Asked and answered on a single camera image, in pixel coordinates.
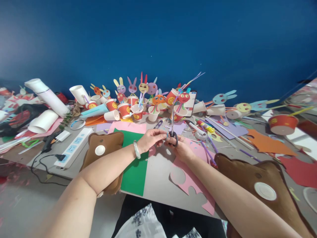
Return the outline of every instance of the brown hand warmer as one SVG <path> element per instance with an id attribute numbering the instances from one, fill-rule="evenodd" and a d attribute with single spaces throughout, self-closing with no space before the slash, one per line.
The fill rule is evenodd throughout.
<path id="1" fill-rule="evenodd" d="M 256 165 L 251 165 L 242 160 L 231 160 L 220 153 L 216 154 L 215 161 L 219 171 L 223 175 L 256 196 L 303 238 L 317 237 L 301 214 L 293 196 L 288 190 L 284 175 L 278 163 L 274 161 L 263 161 Z M 275 190 L 277 198 L 274 201 L 268 201 L 260 197 L 254 189 L 256 182 L 263 182 L 271 186 Z M 227 237 L 241 237 L 230 222 L 228 222 Z"/>
<path id="2" fill-rule="evenodd" d="M 88 138 L 89 149 L 86 152 L 84 163 L 80 171 L 102 156 L 121 149 L 123 138 L 124 134 L 122 132 L 114 132 L 108 135 L 98 135 L 97 133 L 92 133 Z M 104 146 L 106 149 L 102 155 L 96 155 L 95 153 L 95 150 L 99 145 Z M 111 184 L 109 184 L 108 187 L 105 188 L 104 192 L 107 194 L 116 194 L 121 187 L 122 176 L 123 172 Z"/>

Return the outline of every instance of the purple paper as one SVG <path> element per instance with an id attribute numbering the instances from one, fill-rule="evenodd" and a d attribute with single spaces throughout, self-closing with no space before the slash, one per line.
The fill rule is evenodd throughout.
<path id="1" fill-rule="evenodd" d="M 234 136 L 230 135 L 228 132 L 222 129 L 219 125 L 221 125 L 223 128 L 226 128 L 228 131 L 230 131 L 232 134 L 234 134 L 237 137 L 244 136 L 248 133 L 248 130 L 245 127 L 230 123 L 226 117 L 223 117 L 223 118 L 225 122 L 229 123 L 229 126 L 224 126 L 222 123 L 221 124 L 218 123 L 217 121 L 221 122 L 221 118 L 219 116 L 213 116 L 210 118 L 212 118 L 216 122 L 213 122 L 208 117 L 206 117 L 206 121 L 208 121 L 213 127 L 215 127 L 215 129 L 217 129 L 221 134 L 227 137 L 227 139 L 234 139 Z"/>
<path id="2" fill-rule="evenodd" d="M 98 131 L 103 131 L 105 129 L 109 129 L 112 123 L 102 123 L 102 124 L 97 124 L 96 132 Z"/>
<path id="3" fill-rule="evenodd" d="M 186 128 L 186 124 L 183 123 L 182 121 L 174 122 L 174 132 L 176 132 L 176 134 L 181 135 L 185 128 Z"/>

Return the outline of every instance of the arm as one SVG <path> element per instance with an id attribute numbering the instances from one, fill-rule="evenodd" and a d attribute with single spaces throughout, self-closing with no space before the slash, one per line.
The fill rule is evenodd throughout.
<path id="1" fill-rule="evenodd" d="M 168 142 L 176 140 L 169 137 L 165 145 L 170 146 Z M 204 184 L 242 237 L 301 237 L 259 199 L 195 156 L 182 136 L 174 152 Z"/>
<path id="2" fill-rule="evenodd" d="M 162 144 L 166 132 L 148 130 L 137 142 L 140 154 Z M 136 158 L 133 145 L 105 155 L 82 170 L 67 186 L 38 237 L 89 237 L 97 195 Z"/>

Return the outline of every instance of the bracelet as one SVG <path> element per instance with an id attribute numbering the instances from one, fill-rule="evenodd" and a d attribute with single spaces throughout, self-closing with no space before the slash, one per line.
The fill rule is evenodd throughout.
<path id="1" fill-rule="evenodd" d="M 139 148 L 138 148 L 138 145 L 136 144 L 136 140 L 134 140 L 133 146 L 134 146 L 134 151 L 135 151 L 136 157 L 137 157 L 138 159 L 141 159 L 141 155 L 140 155 L 140 153 L 139 153 Z"/>

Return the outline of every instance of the hand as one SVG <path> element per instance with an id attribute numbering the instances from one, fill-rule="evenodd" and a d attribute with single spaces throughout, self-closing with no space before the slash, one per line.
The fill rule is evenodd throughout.
<path id="1" fill-rule="evenodd" d="M 163 140 L 167 137 L 167 133 L 160 129 L 149 129 L 144 136 L 137 142 L 140 154 L 149 151 L 154 145 L 161 146 Z"/>
<path id="2" fill-rule="evenodd" d="M 167 147 L 170 147 L 174 150 L 175 155 L 183 162 L 187 163 L 188 161 L 194 159 L 196 155 L 191 150 L 189 145 L 186 143 L 185 138 L 181 135 L 178 135 L 178 145 L 176 144 L 176 139 L 173 137 L 168 137 L 164 143 Z"/>

